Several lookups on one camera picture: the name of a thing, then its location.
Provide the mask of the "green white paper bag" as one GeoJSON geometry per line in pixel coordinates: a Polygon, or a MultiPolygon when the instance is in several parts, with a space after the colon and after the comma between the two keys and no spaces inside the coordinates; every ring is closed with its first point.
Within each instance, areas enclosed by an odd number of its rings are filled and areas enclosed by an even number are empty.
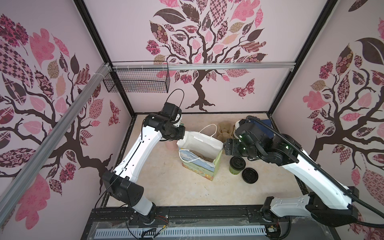
{"type": "Polygon", "coordinates": [[[199,132],[186,131],[184,138],[177,142],[179,158],[184,168],[213,181],[220,166],[223,153],[223,143],[214,135],[218,131],[215,124],[207,125],[199,132]],[[213,163],[200,159],[191,151],[201,153],[205,157],[214,159],[213,163]]]}

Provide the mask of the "green paper coffee cup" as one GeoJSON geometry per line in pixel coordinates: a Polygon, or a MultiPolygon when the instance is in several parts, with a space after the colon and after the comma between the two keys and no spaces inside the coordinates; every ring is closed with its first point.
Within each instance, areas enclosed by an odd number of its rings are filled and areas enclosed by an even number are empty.
{"type": "Polygon", "coordinates": [[[245,166],[238,167],[238,166],[230,165],[229,171],[233,175],[238,175],[244,168],[245,166]]]}

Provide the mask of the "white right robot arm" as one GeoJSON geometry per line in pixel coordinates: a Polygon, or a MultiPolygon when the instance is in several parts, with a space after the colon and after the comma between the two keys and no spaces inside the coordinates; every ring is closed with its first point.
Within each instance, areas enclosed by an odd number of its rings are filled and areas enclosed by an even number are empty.
{"type": "Polygon", "coordinates": [[[358,210],[353,205],[352,197],[347,195],[350,189],[322,173],[292,137],[271,129],[274,137],[270,138],[257,126],[259,122],[252,116],[241,120],[235,131],[237,137],[224,143],[226,155],[246,157],[251,161],[262,160],[283,167],[311,190],[297,198],[266,198],[262,207],[264,218],[272,221],[290,216],[311,217],[329,227],[357,223],[358,210]]]}

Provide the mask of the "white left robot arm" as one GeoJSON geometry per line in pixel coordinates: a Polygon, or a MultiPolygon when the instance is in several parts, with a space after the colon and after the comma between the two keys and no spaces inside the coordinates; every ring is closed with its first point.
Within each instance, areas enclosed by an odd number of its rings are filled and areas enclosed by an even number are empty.
{"type": "Polygon", "coordinates": [[[143,120],[140,135],[127,156],[102,180],[107,192],[143,216],[152,214],[155,205],[144,196],[144,188],[136,184],[142,167],[161,140],[181,140],[185,127],[181,125],[182,110],[166,102],[163,109],[143,120]]]}

